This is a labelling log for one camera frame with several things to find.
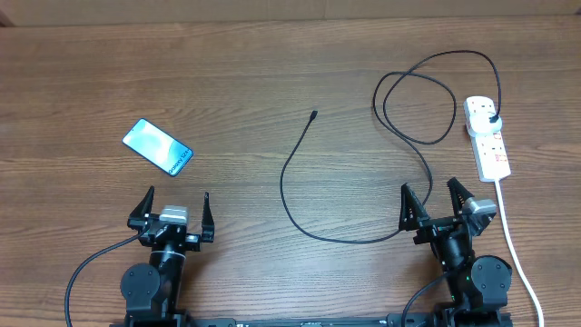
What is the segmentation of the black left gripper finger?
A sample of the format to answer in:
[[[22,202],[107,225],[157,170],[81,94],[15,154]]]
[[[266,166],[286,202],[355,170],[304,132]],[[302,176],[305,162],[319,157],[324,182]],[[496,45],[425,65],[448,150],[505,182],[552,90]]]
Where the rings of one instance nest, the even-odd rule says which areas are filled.
[[[214,220],[210,207],[210,195],[204,194],[202,209],[202,236],[203,243],[212,243],[214,241]]]
[[[144,219],[150,214],[153,208],[154,186],[151,185],[149,190],[138,205],[129,214],[130,219]]]

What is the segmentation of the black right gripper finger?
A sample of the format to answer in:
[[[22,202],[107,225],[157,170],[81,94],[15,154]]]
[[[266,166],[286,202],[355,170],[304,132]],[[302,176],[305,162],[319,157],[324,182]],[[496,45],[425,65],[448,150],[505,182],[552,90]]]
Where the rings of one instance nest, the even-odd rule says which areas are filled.
[[[462,214],[464,204],[468,199],[473,198],[474,194],[471,193],[456,177],[448,180],[447,186],[454,214]]]
[[[429,220],[429,215],[407,183],[401,185],[401,208],[399,230],[414,231]]]

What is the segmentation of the blue Samsung Galaxy smartphone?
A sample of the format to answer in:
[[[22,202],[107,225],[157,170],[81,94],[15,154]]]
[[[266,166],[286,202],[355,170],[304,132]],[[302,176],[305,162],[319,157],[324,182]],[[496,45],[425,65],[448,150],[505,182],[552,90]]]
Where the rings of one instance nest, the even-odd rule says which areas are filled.
[[[194,151],[141,118],[122,139],[123,144],[172,177],[194,157]]]

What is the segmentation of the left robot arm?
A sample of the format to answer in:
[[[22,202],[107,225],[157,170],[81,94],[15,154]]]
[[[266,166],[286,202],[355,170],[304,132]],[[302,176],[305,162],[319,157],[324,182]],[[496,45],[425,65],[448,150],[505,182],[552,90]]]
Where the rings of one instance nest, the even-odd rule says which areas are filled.
[[[177,308],[187,252],[198,252],[203,243],[214,241],[215,225],[210,196],[203,198],[202,231],[187,231],[186,207],[167,205],[152,212],[151,187],[129,214],[127,225],[137,239],[151,249],[149,262],[138,263],[124,273],[120,290],[126,301],[125,326],[193,326],[191,315]]]

